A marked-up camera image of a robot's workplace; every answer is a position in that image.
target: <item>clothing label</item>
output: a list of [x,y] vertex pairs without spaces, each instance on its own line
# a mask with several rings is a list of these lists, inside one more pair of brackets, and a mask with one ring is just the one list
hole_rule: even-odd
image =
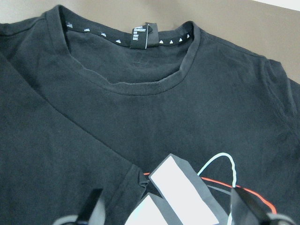
[[148,39],[149,25],[135,27],[132,29],[130,48],[132,49],[146,49]]
[[146,22],[146,24],[149,24],[147,47],[158,46],[159,45],[158,25],[156,23],[151,23],[151,22]]

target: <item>t-shirt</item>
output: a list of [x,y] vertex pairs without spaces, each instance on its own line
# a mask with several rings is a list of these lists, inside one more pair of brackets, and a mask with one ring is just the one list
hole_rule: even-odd
[[[198,171],[219,152],[238,185],[300,223],[300,85],[193,21],[158,36],[132,49],[63,5],[0,24],[0,224],[50,225],[103,188],[105,224],[121,225],[169,153]],[[231,183],[231,164],[202,175]]]

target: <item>red line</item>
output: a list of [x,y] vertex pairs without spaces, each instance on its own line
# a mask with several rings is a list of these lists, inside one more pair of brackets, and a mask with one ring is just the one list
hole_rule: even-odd
[[[221,185],[224,185],[224,186],[226,186],[226,187],[232,188],[232,186],[230,186],[229,184],[225,184],[225,183],[220,182],[220,181],[218,181],[218,180],[213,180],[213,179],[206,178],[206,177],[201,177],[201,178],[202,178],[203,180],[211,181],[211,182],[214,182],[214,183],[221,184]],[[243,189],[244,189],[245,191],[248,191],[248,192],[250,192],[251,194],[257,196],[263,203],[265,203],[265,204],[271,209],[271,211],[272,211],[273,214],[277,214],[277,211],[276,211],[275,206],[274,206],[272,203],[270,203],[270,202],[268,202],[267,200],[265,200],[260,194],[258,194],[258,193],[255,192],[255,191],[252,191],[252,190],[250,190],[250,189],[248,189],[248,188],[244,188],[244,187],[243,187]]]

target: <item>shoulder seam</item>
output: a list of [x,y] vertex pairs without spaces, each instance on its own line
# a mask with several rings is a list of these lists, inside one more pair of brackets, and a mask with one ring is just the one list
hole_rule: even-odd
[[[250,50],[248,50],[248,49],[246,49],[246,48],[244,48],[245,50],[242,50],[242,49],[237,49],[236,47],[232,47],[232,46],[230,46],[230,45],[228,45],[228,44],[226,44],[226,43],[224,43],[224,42],[221,42],[221,41],[219,41],[219,40],[217,40],[218,38],[220,38],[220,37],[217,37],[217,36],[215,36],[215,35],[212,35],[212,34],[209,34],[209,33],[207,33],[207,32],[205,32],[205,34],[206,34],[206,37],[208,38],[208,39],[210,39],[210,40],[212,40],[212,41],[216,41],[216,42],[219,42],[220,44],[223,44],[223,45],[225,45],[225,46],[227,46],[227,47],[229,47],[229,48],[231,48],[231,49],[233,49],[233,50],[236,50],[236,51],[238,51],[238,52],[241,52],[241,53],[244,53],[244,54],[247,54],[247,55],[251,55],[251,56],[254,56],[254,57],[258,57],[258,58],[266,58],[265,56],[263,56],[263,55],[259,55],[259,54],[257,54],[257,53],[251,53],[251,52],[247,52],[247,51],[250,51]],[[243,47],[241,47],[241,46],[238,46],[238,45],[236,45],[236,44],[234,44],[234,43],[232,43],[232,42],[230,42],[232,45],[235,45],[235,46],[237,46],[237,47],[239,47],[239,48],[243,48]]]
[[[25,28],[22,28],[22,29],[18,29],[18,30],[15,30],[14,32],[7,32],[7,33],[5,33],[5,31],[3,32],[3,33],[1,33],[1,31],[0,31],[0,36],[3,36],[3,37],[9,37],[9,36],[13,36],[13,35],[16,35],[16,34],[19,34],[19,33],[22,33],[22,32],[24,32],[24,31],[26,31],[26,30],[29,30],[29,29],[31,29],[38,21],[40,21],[40,20],[44,20],[45,18],[43,18],[43,17],[35,17],[35,20],[33,20],[32,22],[30,22],[30,24],[28,24]],[[2,23],[2,25],[14,25],[15,23]]]

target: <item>neckline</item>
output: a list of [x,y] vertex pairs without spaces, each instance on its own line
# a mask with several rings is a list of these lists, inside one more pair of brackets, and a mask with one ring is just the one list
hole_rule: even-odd
[[123,46],[124,43],[130,40],[131,34],[88,20],[63,5],[56,5],[47,11],[45,13],[45,18],[48,26],[49,36],[55,53],[57,54],[58,63],[62,67],[67,67],[68,69],[72,68],[75,75],[84,77],[103,89],[121,95],[154,95],[165,92],[178,85],[184,80],[189,69],[191,68],[201,39],[201,29],[193,21],[187,21],[175,30],[159,31],[158,35],[160,40],[170,40],[177,38],[178,35],[187,35],[186,37],[190,36],[194,38],[188,47],[187,53],[181,62],[179,70],[161,80],[154,82],[110,83],[101,74],[85,68],[71,55],[64,33],[64,29],[67,29],[67,26],[70,26],[67,20],[71,19],[72,21],[79,21],[81,23],[88,24],[89,27],[97,28],[97,30],[100,31],[99,36],[101,36],[101,33],[104,33],[103,31],[105,30],[106,33],[112,33],[115,35],[115,37],[123,37],[123,40],[121,41],[121,45]]

